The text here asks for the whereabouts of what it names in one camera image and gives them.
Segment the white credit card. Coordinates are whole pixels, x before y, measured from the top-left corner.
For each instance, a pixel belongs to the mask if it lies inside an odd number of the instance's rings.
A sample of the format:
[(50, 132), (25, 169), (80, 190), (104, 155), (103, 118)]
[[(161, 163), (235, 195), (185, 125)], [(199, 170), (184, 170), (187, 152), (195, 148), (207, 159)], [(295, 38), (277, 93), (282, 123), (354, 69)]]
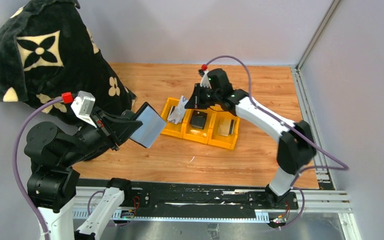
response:
[(182, 95), (179, 99), (179, 103), (176, 107), (176, 118), (175, 118), (178, 123), (181, 122), (185, 116), (185, 113), (186, 113), (185, 106), (188, 103), (188, 101), (189, 100), (184, 95)]

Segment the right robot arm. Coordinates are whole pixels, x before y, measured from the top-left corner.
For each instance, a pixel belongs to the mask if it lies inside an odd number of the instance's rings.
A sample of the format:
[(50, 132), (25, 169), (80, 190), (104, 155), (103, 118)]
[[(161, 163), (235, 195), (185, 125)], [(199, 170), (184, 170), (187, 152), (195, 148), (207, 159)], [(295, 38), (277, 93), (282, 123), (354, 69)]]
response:
[(258, 103), (249, 92), (234, 89), (227, 73), (216, 68), (199, 69), (201, 81), (194, 85), (186, 109), (206, 110), (219, 106), (222, 112), (246, 120), (272, 137), (278, 144), (276, 161), (278, 169), (265, 188), (264, 201), (272, 209), (278, 209), (286, 201), (299, 171), (316, 155), (310, 125), (280, 116)]

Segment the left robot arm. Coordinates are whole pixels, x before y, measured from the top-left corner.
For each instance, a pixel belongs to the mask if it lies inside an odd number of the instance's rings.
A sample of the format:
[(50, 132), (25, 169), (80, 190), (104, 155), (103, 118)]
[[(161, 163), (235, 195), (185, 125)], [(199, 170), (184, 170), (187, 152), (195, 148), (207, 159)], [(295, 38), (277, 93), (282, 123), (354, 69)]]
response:
[(73, 135), (50, 121), (30, 129), (24, 153), (31, 160), (32, 174), (25, 191), (38, 212), (39, 223), (44, 225), (44, 239), (98, 240), (118, 207), (129, 206), (134, 211), (140, 207), (141, 198), (131, 182), (112, 178), (97, 207), (85, 223), (75, 228), (73, 209), (80, 174), (73, 165), (92, 157), (100, 148), (118, 150), (135, 137), (144, 127), (141, 116), (145, 109), (143, 105), (137, 112), (126, 110), (115, 116), (95, 108), (92, 111), (95, 125), (86, 124)]

